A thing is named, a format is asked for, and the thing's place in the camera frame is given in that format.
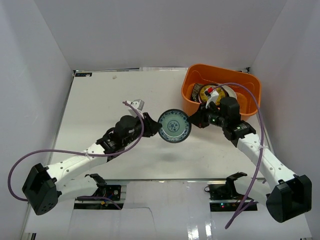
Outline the yellow patterned round plate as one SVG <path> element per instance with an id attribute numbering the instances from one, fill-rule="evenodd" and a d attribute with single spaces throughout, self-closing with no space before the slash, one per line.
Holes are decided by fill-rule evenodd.
<path id="1" fill-rule="evenodd" d="M 217 85 L 216 84 L 206 84 L 206 85 L 203 85 L 201 90 L 199 91 L 199 100 L 200 100 L 200 103 L 206 103 L 207 100 L 208 100 L 208 97 L 206 96 L 205 94 L 205 91 L 209 88 L 209 87 L 216 87 Z M 228 96 L 227 92 L 224 90 L 223 87 L 217 87 L 216 90 L 218 91 L 219 93 L 219 98 L 217 100 L 217 102 L 219 103 L 220 105 L 220 101 L 222 98 L 225 98 Z"/>

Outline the blue white porcelain plate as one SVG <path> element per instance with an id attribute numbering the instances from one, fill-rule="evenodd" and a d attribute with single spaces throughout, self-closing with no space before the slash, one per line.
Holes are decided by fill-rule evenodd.
<path id="1" fill-rule="evenodd" d="M 162 127 L 158 130 L 159 136 L 166 142 L 177 144 L 185 141 L 192 130 L 188 115 L 180 109 L 169 109 L 158 118 Z"/>

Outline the black floral rectangular plate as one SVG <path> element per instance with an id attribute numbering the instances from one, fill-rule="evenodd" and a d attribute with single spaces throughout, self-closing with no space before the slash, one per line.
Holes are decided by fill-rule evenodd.
<path id="1" fill-rule="evenodd" d="M 190 97 L 190 99 L 193 102 L 197 102 L 197 103 L 200 102 L 200 100 L 199 100 L 199 92 L 200 92 L 202 87 L 203 87 L 203 85 L 200 84 L 200 83 L 195 83 L 193 85 L 192 90 L 191 90 L 191 97 Z"/>

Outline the cream round plate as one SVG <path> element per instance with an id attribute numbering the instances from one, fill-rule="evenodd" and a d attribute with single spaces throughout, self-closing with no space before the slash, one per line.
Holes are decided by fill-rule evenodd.
<path id="1" fill-rule="evenodd" d="M 226 97 L 233 97 L 233 98 L 237 98 L 236 93 L 234 92 L 233 89 L 231 89 L 229 86 L 224 85 L 221 88 L 224 88 L 224 90 L 226 91 L 227 95 Z"/>

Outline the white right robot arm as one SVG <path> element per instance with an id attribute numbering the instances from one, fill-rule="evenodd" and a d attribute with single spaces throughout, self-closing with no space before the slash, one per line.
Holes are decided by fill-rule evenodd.
<path id="1" fill-rule="evenodd" d="M 312 209 L 312 182 L 306 175 L 297 175 L 264 146 L 262 136 L 241 119 L 240 106 L 234 97 L 225 97 L 220 106 L 213 102 L 200 104 L 188 118 L 198 128 L 215 125 L 238 150 L 244 153 L 263 175 L 266 183 L 244 172 L 226 178 L 215 193 L 236 200 L 250 198 L 266 206 L 274 220 L 283 223 Z"/>

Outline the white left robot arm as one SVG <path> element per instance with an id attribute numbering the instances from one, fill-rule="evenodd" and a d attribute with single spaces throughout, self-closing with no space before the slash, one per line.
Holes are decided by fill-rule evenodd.
<path id="1" fill-rule="evenodd" d="M 148 113 L 141 116 L 125 115 L 101 138 L 82 152 L 61 162 L 47 166 L 38 163 L 29 171 L 22 186 L 28 203 L 37 216 L 51 211 L 58 203 L 68 199 L 104 199 L 106 181 L 96 173 L 76 177 L 104 165 L 128 150 L 142 137 L 150 138 L 162 125 Z"/>

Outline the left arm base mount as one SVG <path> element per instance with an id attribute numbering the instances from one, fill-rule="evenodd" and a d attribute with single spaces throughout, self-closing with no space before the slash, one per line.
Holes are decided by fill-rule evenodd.
<path id="1" fill-rule="evenodd" d="M 121 185 L 107 185 L 98 188 L 93 195 L 75 199 L 75 210 L 122 210 L 125 194 Z"/>

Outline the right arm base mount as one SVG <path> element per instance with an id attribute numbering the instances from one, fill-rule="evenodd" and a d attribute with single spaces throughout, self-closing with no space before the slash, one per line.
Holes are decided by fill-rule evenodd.
<path id="1" fill-rule="evenodd" d="M 244 195 L 236 192 L 231 185 L 235 180 L 246 177 L 244 172 L 234 173 L 221 183 L 208 184 L 204 191 L 209 194 L 209 206 L 212 213 L 235 212 L 239 207 Z"/>

